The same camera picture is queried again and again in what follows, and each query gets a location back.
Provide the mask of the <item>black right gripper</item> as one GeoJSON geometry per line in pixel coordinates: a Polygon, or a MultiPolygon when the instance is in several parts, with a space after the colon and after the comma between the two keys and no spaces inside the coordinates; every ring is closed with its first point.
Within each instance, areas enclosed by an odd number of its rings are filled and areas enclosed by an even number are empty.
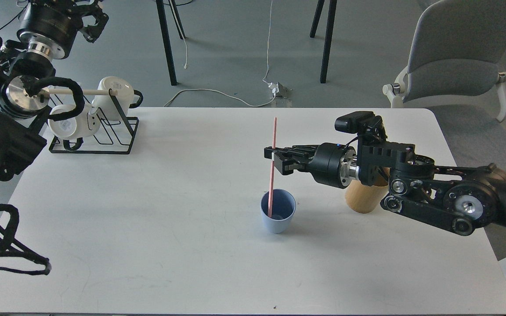
{"type": "Polygon", "coordinates": [[[295,170],[309,172],[319,184],[344,189],[349,180],[341,177],[341,164],[349,150],[345,145],[334,143],[285,148],[269,146],[264,148],[264,157],[273,160],[283,176],[291,175],[295,170]]]}

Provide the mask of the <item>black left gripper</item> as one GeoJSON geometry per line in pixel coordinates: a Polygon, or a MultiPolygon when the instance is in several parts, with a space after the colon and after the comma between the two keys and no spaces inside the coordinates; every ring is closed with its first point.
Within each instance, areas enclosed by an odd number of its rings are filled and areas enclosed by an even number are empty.
{"type": "Polygon", "coordinates": [[[79,4],[79,0],[61,0],[60,13],[64,16],[60,41],[72,43],[80,32],[87,42],[95,42],[108,22],[101,0],[89,0],[79,4]]]}

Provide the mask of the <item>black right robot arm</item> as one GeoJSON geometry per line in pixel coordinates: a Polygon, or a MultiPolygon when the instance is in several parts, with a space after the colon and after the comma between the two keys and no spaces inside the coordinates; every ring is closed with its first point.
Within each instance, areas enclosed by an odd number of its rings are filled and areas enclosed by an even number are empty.
{"type": "Polygon", "coordinates": [[[471,168],[438,166],[414,152],[413,144],[382,142],[357,149],[341,144],[266,147],[283,175],[311,174],[315,182],[346,188],[350,180],[371,186],[388,169],[381,208],[468,236],[491,223],[506,227],[506,173],[495,164],[471,168]]]}

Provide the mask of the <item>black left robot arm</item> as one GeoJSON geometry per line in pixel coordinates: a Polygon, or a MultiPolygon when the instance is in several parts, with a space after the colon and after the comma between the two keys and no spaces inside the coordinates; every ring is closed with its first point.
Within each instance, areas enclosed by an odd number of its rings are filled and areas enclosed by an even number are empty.
{"type": "MultiPolygon", "coordinates": [[[[108,22],[98,0],[86,4],[80,0],[29,0],[22,12],[18,39],[0,38],[0,181],[11,180],[34,162],[47,143],[40,135],[47,120],[61,122],[82,113],[82,88],[72,79],[56,76],[52,61],[69,56],[78,33],[87,42],[95,42],[108,22]],[[72,92],[74,107],[52,114],[46,101],[27,105],[12,97],[12,84],[32,99],[42,96],[48,86],[64,87],[72,92]]],[[[28,275],[49,274],[48,258],[16,240],[18,224],[16,207],[0,204],[0,258],[23,258],[43,267],[26,271],[28,275]]]]}

